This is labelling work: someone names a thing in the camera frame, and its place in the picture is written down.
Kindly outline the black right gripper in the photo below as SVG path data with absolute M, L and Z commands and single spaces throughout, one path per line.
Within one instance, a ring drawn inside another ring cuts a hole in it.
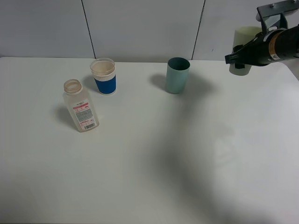
M 233 47 L 233 53 L 225 56 L 226 64 L 237 69 L 245 65 L 266 66 L 299 57 L 299 27 L 277 30 L 267 36 L 259 36 L 245 45 Z

